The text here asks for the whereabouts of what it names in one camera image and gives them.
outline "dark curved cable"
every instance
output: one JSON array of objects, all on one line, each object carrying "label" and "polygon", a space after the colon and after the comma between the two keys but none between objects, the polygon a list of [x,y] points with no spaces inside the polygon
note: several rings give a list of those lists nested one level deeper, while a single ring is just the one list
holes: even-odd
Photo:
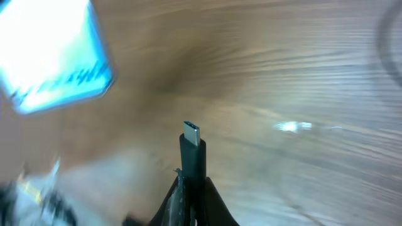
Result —
[{"label": "dark curved cable", "polygon": [[402,10],[402,0],[397,0],[385,13],[378,26],[377,52],[383,68],[394,82],[402,88],[402,74],[391,53],[391,29]]}]

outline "wood grain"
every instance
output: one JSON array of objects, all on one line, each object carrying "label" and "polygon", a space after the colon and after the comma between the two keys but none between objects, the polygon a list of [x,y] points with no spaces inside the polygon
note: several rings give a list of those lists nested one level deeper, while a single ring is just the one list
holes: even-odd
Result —
[{"label": "wood grain", "polygon": [[[18,128],[20,140],[7,141],[2,160],[39,171],[47,157],[28,150],[61,153],[63,189],[113,221],[128,212],[149,220],[180,167],[190,120],[241,225],[401,225],[402,90],[376,48],[394,3],[96,0],[116,84],[29,119],[6,106],[12,120],[0,132]],[[398,19],[389,37],[397,62],[401,28]],[[280,121],[314,129],[283,133],[273,129]]]}]

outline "wooden surface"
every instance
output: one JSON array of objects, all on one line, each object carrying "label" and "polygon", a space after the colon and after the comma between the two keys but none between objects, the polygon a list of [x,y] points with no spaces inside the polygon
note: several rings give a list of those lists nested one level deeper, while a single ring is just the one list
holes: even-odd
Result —
[{"label": "wooden surface", "polygon": [[[96,0],[116,84],[29,117],[3,101],[1,168],[42,171],[60,153],[63,189],[116,222],[149,220],[190,120],[241,225],[401,225],[402,89],[376,47],[393,4]],[[401,28],[398,19],[390,33],[396,61]],[[280,121],[314,129],[283,133]]]}]

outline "metal connector tip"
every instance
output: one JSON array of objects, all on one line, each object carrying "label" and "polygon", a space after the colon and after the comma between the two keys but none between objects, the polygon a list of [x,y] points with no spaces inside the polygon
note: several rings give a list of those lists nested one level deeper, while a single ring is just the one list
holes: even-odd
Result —
[{"label": "metal connector tip", "polygon": [[184,121],[184,138],[196,146],[200,145],[200,128],[190,121]]}]

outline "black cable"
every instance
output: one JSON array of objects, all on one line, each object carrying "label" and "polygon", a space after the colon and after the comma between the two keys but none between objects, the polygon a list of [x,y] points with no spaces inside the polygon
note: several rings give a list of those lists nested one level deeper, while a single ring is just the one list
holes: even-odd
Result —
[{"label": "black cable", "polygon": [[398,70],[398,66],[394,62],[391,53],[391,28],[401,10],[402,0],[397,0],[386,11],[378,26],[376,45],[379,59],[386,73],[390,75],[394,82],[402,88],[402,74]]}]

